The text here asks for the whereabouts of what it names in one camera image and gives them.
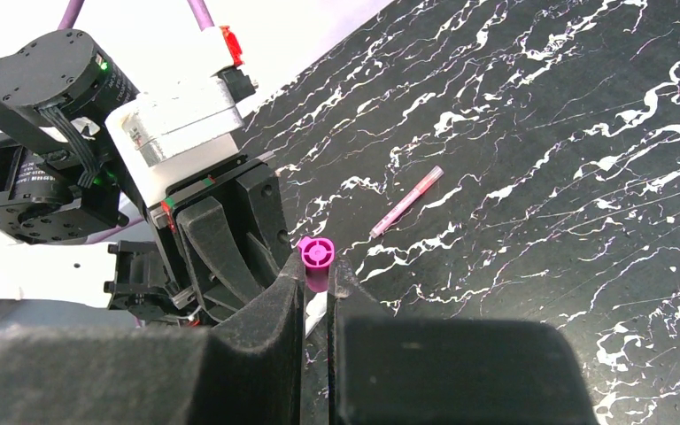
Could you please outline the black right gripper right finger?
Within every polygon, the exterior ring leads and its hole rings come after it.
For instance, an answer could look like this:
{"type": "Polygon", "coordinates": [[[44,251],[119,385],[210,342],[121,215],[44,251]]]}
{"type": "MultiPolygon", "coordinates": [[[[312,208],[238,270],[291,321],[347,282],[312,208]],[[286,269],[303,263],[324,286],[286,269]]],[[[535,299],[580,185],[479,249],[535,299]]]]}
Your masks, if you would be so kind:
{"type": "Polygon", "coordinates": [[[534,321],[395,318],[328,271],[332,424],[593,424],[567,339],[534,321]]]}

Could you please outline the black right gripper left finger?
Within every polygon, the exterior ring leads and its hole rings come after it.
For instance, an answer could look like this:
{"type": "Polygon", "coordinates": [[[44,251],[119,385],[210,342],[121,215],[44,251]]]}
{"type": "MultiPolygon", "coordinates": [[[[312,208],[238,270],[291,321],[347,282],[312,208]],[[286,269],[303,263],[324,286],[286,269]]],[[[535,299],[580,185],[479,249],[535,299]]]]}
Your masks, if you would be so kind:
{"type": "Polygon", "coordinates": [[[0,424],[297,424],[297,254],[213,327],[17,328],[0,334],[0,424]]]}

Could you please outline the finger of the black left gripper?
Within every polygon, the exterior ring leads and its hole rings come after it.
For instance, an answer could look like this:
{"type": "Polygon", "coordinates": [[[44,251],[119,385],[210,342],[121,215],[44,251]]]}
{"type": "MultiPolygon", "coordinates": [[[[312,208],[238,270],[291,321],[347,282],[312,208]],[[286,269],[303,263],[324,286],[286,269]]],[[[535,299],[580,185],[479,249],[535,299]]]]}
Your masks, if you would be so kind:
{"type": "Polygon", "coordinates": [[[263,292],[238,249],[223,205],[214,197],[185,208],[177,224],[218,283],[240,302],[247,305],[263,292]]]}

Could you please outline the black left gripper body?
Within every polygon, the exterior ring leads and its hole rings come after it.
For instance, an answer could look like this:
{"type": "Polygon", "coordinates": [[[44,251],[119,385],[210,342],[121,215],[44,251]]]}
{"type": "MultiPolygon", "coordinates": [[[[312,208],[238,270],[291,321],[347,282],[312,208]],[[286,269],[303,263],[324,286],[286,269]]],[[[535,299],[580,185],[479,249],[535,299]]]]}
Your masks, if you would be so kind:
{"type": "Polygon", "coordinates": [[[151,208],[151,228],[170,281],[174,315],[220,323],[244,308],[210,273],[187,242],[177,216],[206,197],[219,201],[239,251],[265,291],[290,256],[279,179],[267,158],[237,155],[170,188],[151,208]]]}

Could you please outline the white green-tipped pen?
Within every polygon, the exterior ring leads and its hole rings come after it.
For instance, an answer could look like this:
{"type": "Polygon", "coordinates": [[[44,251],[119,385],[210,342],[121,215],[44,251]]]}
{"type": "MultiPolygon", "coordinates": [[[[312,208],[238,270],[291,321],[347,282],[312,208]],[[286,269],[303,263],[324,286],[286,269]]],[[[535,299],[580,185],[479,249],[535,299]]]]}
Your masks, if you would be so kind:
{"type": "Polygon", "coordinates": [[[305,306],[305,337],[309,337],[324,317],[328,306],[327,291],[315,293],[305,306]]]}

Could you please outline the magenta pen cap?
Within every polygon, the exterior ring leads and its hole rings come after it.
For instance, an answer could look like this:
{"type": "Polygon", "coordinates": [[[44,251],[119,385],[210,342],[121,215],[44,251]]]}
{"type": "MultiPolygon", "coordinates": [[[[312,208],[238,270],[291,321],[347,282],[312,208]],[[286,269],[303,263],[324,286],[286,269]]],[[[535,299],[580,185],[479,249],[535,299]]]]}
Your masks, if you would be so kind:
{"type": "Polygon", "coordinates": [[[303,237],[297,245],[305,266],[305,282],[315,292],[328,289],[328,273],[336,252],[334,243],[324,237],[303,237]]]}

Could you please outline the pink translucent pen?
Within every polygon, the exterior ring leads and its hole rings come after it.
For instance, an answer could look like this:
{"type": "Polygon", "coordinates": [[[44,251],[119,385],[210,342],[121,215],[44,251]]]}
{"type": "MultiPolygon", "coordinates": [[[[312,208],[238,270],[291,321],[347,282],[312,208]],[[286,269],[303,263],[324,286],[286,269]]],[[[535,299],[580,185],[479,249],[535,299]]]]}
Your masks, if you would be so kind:
{"type": "Polygon", "coordinates": [[[440,166],[434,166],[389,212],[369,231],[372,239],[382,235],[419,197],[444,175],[440,166]]]}

